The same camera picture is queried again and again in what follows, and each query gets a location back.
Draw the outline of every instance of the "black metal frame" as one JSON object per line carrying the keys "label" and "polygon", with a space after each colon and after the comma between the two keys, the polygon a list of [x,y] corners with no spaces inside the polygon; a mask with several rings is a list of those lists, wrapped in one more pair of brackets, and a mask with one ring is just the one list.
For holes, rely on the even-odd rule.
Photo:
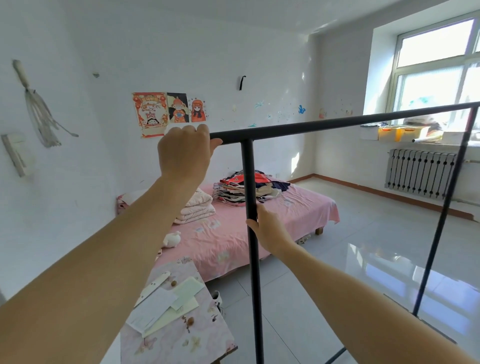
{"label": "black metal frame", "polygon": [[[413,315],[418,316],[421,300],[427,286],[428,277],[433,265],[433,259],[437,251],[442,230],[444,228],[445,220],[448,214],[448,209],[452,201],[452,196],[455,191],[455,185],[458,180],[458,175],[462,168],[462,163],[467,151],[468,141],[475,123],[480,102],[470,102],[466,104],[440,106],[436,108],[426,108],[407,111],[396,111],[383,114],[354,116],[348,118],[308,121],[295,124],[283,124],[275,126],[265,126],[260,128],[249,128],[241,130],[232,130],[227,132],[211,133],[210,138],[220,138],[223,144],[241,143],[243,173],[245,175],[245,202],[247,210],[247,218],[257,220],[256,198],[255,198],[255,168],[253,162],[253,141],[259,139],[275,138],[279,136],[310,133],[319,130],[345,128],[348,126],[362,125],[370,122],[390,121],[403,118],[411,118],[414,116],[430,115],[439,112],[447,112],[462,109],[471,109],[468,117],[467,127],[463,134],[462,143],[460,145],[456,163],[452,172],[452,178],[448,186],[444,205],[440,218],[438,220],[437,229],[433,239],[432,247],[425,266],[425,273],[420,284],[419,293],[413,309]],[[248,229],[248,244],[250,251],[250,267],[252,279],[252,303],[253,303],[253,327],[255,330],[255,352],[257,364],[264,363],[264,344],[263,344],[263,330],[262,330],[262,300],[260,295],[260,266],[258,258],[258,242],[255,233],[250,228]],[[347,349],[342,348],[325,364],[331,364]]]}

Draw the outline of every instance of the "forearm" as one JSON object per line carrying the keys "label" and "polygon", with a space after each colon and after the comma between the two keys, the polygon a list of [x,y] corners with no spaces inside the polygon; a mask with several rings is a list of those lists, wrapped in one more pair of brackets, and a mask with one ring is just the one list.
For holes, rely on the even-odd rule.
{"label": "forearm", "polygon": [[477,363],[354,277],[286,244],[277,256],[295,274],[359,363]]}
{"label": "forearm", "polygon": [[122,215],[9,300],[0,309],[0,362],[99,363],[194,190],[160,178]]}

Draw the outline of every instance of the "window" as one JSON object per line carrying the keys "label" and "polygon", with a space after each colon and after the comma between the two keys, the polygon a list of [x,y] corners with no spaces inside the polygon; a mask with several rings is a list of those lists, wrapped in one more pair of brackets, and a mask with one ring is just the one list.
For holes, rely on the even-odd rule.
{"label": "window", "polygon": [[[479,31],[477,11],[399,35],[388,110],[480,101]],[[468,114],[460,110],[434,117],[445,130],[463,131]],[[480,113],[474,129],[480,129]]]}

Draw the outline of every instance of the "cartoon poster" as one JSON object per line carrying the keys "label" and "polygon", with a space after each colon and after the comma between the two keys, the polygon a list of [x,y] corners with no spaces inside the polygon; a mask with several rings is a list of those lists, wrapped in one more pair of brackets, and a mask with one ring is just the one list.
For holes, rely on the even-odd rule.
{"label": "cartoon poster", "polygon": [[188,100],[188,103],[190,104],[190,116],[192,117],[192,122],[207,121],[208,115],[206,113],[205,101],[201,101],[196,97],[191,97]]}
{"label": "cartoon poster", "polygon": [[190,122],[187,94],[168,92],[167,95],[170,122]]}
{"label": "cartoon poster", "polygon": [[165,92],[134,92],[133,102],[137,111],[142,138],[164,135],[168,125],[167,94]]}

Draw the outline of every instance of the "radiator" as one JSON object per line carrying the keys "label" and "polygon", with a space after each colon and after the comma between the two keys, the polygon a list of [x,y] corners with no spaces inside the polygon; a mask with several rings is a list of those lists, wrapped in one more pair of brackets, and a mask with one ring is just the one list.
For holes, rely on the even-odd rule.
{"label": "radiator", "polygon": [[392,149],[385,188],[444,199],[455,163],[455,153]]}

